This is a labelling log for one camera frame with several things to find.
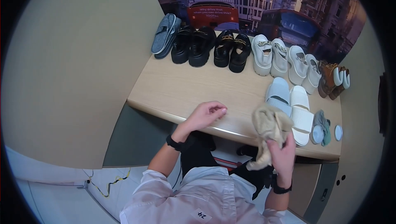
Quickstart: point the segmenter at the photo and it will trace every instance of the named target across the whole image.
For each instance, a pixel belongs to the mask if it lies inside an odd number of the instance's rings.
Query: black pants
[[[209,149],[210,143],[213,142],[211,135],[195,131],[191,133],[189,139],[194,139],[194,143],[187,151],[182,152],[180,156],[183,177],[194,167],[220,166],[213,158]],[[256,187],[256,192],[252,196],[252,200],[254,200],[264,188],[264,180],[268,175],[272,174],[274,167],[267,166],[259,171],[248,171],[246,164],[247,162],[243,163],[241,166],[230,171],[229,174],[235,173]]]

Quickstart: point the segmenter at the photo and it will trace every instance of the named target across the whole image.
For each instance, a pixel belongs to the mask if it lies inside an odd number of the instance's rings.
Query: wooden desk
[[[205,101],[220,101],[228,107],[227,114],[201,131],[257,146],[256,131],[251,122],[251,113],[264,101],[265,92],[273,77],[262,77],[253,70],[253,53],[241,73],[233,73],[226,68],[218,68],[213,63],[213,49],[208,62],[193,68],[188,62],[177,65],[170,54],[161,60],[154,55],[146,63],[128,99],[129,106],[150,113],[165,120],[181,123],[195,107]],[[289,78],[286,81],[291,88]],[[340,98],[332,101],[323,99],[318,90],[309,95],[310,112],[322,109],[331,121],[331,142],[323,147],[311,141],[306,146],[297,146],[299,156],[336,160],[341,154],[341,141],[334,138],[334,127],[341,125]]]

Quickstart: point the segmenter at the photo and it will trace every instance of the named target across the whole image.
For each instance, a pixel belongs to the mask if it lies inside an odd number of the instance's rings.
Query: hand
[[[291,186],[291,175],[293,173],[296,149],[293,133],[289,133],[286,138],[286,145],[282,149],[272,140],[268,140],[267,145],[271,152],[272,165],[278,173],[278,177],[276,178],[278,186],[288,189]]]
[[[218,101],[199,104],[191,115],[177,126],[172,134],[172,140],[185,142],[190,132],[208,127],[217,118],[222,118],[225,113],[227,107]]]

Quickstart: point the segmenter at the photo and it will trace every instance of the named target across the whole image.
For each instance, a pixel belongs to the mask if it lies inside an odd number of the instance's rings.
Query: brown boot
[[[322,74],[322,78],[320,78],[318,86],[320,97],[326,98],[326,96],[329,95],[335,87],[342,83],[342,78],[340,79],[339,69],[337,68],[337,63],[320,64],[320,72]]]
[[[343,83],[341,85],[335,87],[334,90],[329,94],[329,98],[332,100],[335,100],[346,88],[349,88],[349,82],[347,80],[347,79],[349,79],[349,78],[347,78],[349,76],[349,69],[345,69],[345,67],[341,67],[340,70],[345,71]]]

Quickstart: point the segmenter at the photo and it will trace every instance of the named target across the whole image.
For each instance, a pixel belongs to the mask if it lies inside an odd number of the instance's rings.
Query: white shirt
[[[120,212],[121,224],[260,223],[281,224],[285,211],[264,210],[261,215],[251,196],[256,187],[224,167],[195,167],[173,192],[166,177],[153,170]]]

